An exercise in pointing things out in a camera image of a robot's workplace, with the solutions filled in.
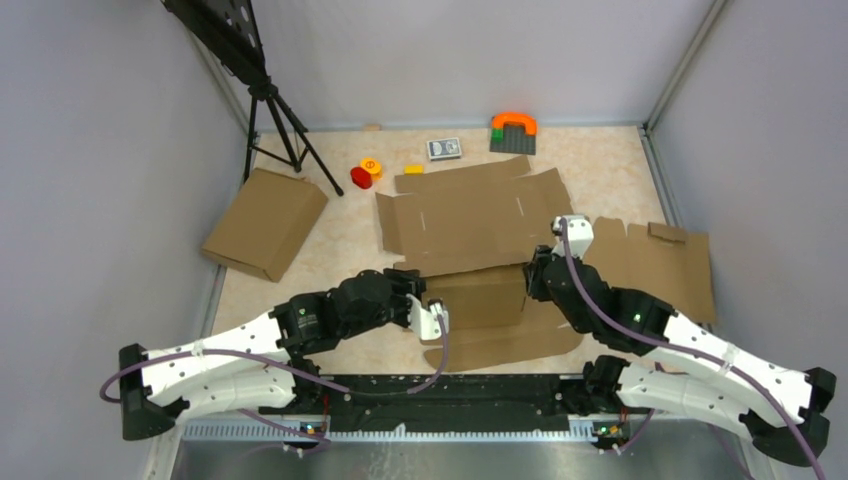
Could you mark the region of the large cardboard box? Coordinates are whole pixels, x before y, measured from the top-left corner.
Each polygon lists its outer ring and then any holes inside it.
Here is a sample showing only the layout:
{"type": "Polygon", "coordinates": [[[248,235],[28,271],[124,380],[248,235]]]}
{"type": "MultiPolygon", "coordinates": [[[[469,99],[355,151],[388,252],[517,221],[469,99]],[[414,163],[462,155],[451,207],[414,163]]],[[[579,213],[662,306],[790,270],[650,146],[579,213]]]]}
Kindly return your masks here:
{"type": "Polygon", "coordinates": [[[427,279],[427,299],[441,299],[450,330],[517,325],[522,320],[525,279],[520,265],[439,275],[427,279]]]}

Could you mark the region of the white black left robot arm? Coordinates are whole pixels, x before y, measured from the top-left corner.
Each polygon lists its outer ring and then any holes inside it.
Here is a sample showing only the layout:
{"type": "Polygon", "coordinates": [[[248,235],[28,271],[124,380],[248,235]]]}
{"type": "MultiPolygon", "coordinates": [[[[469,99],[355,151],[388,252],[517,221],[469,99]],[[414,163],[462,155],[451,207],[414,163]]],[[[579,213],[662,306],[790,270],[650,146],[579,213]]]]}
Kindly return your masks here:
{"type": "Polygon", "coordinates": [[[162,435],[210,414],[291,407],[308,413],[329,389],[357,391],[319,375],[309,356],[393,324],[424,341],[448,340],[449,311],[424,300],[416,270],[363,270],[326,291],[303,293],[222,333],[164,349],[132,344],[119,351],[114,401],[122,437],[162,435]]]}

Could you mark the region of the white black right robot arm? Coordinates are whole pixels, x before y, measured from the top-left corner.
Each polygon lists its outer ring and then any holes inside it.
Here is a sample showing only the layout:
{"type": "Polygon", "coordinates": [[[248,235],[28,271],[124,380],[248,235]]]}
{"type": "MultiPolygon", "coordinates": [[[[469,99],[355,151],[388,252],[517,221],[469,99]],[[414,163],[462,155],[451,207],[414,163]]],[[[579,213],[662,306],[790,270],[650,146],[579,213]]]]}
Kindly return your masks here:
{"type": "Polygon", "coordinates": [[[530,298],[556,305],[568,324],[601,344],[676,368],[663,373],[621,356],[601,356],[583,376],[589,404],[664,410],[719,427],[780,462],[810,467],[827,447],[825,411],[836,377],[823,368],[785,368],[714,335],[645,291],[605,282],[583,257],[594,239],[582,215],[551,222],[553,246],[524,267],[530,298]]]}

